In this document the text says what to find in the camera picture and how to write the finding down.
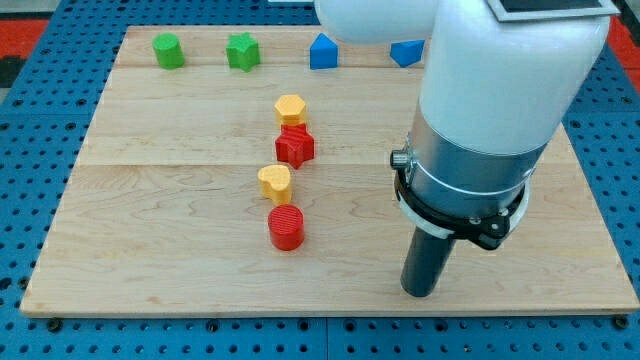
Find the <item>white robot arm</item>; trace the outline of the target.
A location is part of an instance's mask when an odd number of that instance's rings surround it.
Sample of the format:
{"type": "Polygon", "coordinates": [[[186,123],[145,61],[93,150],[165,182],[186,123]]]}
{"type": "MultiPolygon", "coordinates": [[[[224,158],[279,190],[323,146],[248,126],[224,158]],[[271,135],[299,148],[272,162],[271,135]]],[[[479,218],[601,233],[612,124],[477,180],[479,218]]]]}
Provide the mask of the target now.
{"type": "Polygon", "coordinates": [[[352,44],[426,40],[395,190],[416,250],[495,249],[524,216],[537,161],[600,55],[610,1],[317,0],[352,44]]]}

